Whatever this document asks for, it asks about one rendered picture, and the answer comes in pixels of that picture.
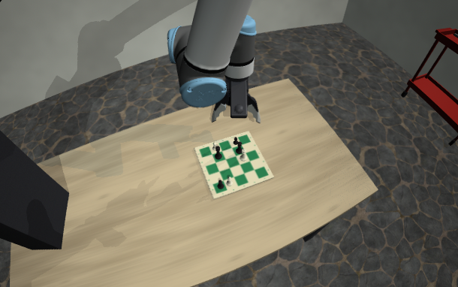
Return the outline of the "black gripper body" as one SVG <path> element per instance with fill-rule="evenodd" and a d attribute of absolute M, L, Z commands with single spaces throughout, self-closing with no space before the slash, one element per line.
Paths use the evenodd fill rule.
<path fill-rule="evenodd" d="M 230 77 L 227 77 L 225 76 L 226 79 L 225 79 L 225 82 L 226 82 L 226 89 L 227 89 L 227 92 L 225 94 L 225 99 L 224 99 L 224 102 L 226 105 L 230 106 L 231 105 L 231 81 L 233 82 L 242 82 L 244 80 L 247 80 L 246 83 L 247 83 L 247 98 L 249 98 L 249 76 L 246 77 L 246 78 L 242 78 L 242 79 L 233 79 L 233 78 L 230 78 Z"/>

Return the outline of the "green and cream chessboard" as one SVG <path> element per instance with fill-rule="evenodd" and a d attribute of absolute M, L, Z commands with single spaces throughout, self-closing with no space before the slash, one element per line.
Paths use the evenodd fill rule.
<path fill-rule="evenodd" d="M 236 153 L 238 144 L 234 145 L 235 137 L 237 137 L 238 142 L 242 142 L 241 148 L 246 149 L 247 159 L 245 161 L 240 160 L 242 153 Z M 212 149 L 214 143 L 220 147 L 221 159 L 215 158 L 217 151 Z M 249 131 L 194 149 L 214 199 L 274 178 Z M 232 186 L 227 185 L 228 177 L 231 177 Z M 219 180 L 222 180 L 224 184 L 223 189 L 218 188 Z"/>

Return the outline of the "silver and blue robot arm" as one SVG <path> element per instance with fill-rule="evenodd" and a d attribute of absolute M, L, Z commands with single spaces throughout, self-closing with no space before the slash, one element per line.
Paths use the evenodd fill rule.
<path fill-rule="evenodd" d="M 241 79 L 253 73 L 256 23 L 247 15 L 252 1 L 198 0 L 192 24 L 168 31 L 170 62 L 176 64 L 187 105 L 212 106 L 226 94 L 224 76 Z M 231 81 L 231 118 L 247 115 L 246 80 Z"/>

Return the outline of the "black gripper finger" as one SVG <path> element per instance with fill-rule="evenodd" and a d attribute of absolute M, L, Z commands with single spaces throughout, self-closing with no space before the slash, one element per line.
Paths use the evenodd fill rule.
<path fill-rule="evenodd" d="M 225 97 L 223 97 L 223 99 L 220 102 L 215 104 L 215 108 L 214 108 L 214 111 L 213 111 L 213 114 L 212 114 L 212 122 L 215 122 L 216 118 L 219 117 L 219 114 L 222 111 L 226 110 L 226 104 L 224 102 L 224 99 L 225 99 Z"/>
<path fill-rule="evenodd" d="M 250 96 L 250 95 L 249 95 Z M 248 102 L 248 112 L 253 114 L 253 117 L 256 119 L 256 122 L 261 123 L 261 118 L 258 110 L 258 105 L 253 97 L 249 97 L 249 102 Z"/>

